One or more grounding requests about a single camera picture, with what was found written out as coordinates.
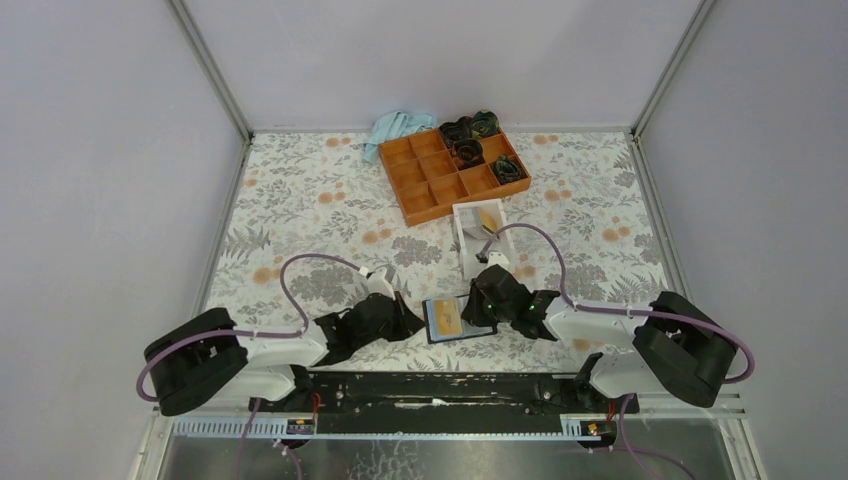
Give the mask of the black leather card holder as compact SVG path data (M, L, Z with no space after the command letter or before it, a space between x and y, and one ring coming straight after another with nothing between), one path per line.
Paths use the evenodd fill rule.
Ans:
M469 295L466 294L450 298L428 299L422 302L429 344L480 338L497 333L495 327L474 326L461 317L468 304L468 298Z

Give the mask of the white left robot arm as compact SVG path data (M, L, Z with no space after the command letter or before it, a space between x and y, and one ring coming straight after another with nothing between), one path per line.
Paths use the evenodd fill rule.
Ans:
M347 361L378 340L405 341L425 325L400 295L381 293L315 318L300 332L240 329L216 307L145 349L137 393L165 416L208 403L298 411L314 402L311 369Z

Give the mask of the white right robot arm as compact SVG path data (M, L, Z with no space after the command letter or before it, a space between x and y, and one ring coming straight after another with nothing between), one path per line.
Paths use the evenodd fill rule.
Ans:
M578 301L555 290L529 290L499 265L470 282L463 320L501 323L533 340L582 339L616 348L587 359L575 402L597 412L612 398L665 391L695 407L714 405L738 351L738 338L686 298L662 292L647 305Z

